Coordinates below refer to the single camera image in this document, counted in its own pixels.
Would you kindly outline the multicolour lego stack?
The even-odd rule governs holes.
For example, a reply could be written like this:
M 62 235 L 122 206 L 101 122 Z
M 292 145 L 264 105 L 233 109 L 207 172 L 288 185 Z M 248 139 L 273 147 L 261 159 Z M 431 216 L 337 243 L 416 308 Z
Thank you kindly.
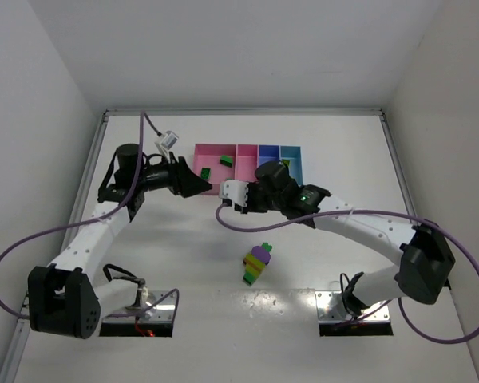
M 243 258 L 243 281 L 252 286 L 271 261 L 272 245 L 262 243 L 254 246 Z

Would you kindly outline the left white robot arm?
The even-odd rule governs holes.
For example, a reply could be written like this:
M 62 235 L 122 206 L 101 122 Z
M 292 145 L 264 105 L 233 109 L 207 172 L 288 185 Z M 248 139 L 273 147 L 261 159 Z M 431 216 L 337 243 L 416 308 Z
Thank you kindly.
M 145 193 L 160 189 L 188 198 L 212 185 L 182 156 L 169 153 L 150 164 L 138 144 L 116 149 L 98 188 L 92 218 L 48 266 L 29 273 L 32 330 L 87 339 L 103 318 L 139 318 L 152 308 L 144 279 L 115 265 L 102 265 L 101 260 L 137 215 Z

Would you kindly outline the dark green lego brick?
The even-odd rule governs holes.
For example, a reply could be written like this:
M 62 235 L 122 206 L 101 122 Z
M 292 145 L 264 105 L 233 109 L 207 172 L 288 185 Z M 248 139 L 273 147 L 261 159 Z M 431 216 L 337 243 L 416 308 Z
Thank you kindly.
M 231 156 L 222 155 L 220 157 L 220 164 L 225 167 L 232 168 L 234 164 L 234 160 Z

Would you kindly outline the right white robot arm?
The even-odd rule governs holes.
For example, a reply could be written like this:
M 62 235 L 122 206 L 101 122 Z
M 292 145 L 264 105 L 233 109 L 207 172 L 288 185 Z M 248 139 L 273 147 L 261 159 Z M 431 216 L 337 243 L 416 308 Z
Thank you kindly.
M 432 305 L 444 287 L 455 258 L 445 236 L 428 224 L 398 223 L 379 213 L 364 215 L 313 184 L 300 185 L 288 168 L 269 161 L 245 186 L 245 212 L 278 211 L 287 219 L 341 235 L 391 261 L 374 273 L 358 272 L 341 293 L 347 313 L 359 316 L 373 304 L 411 298 Z

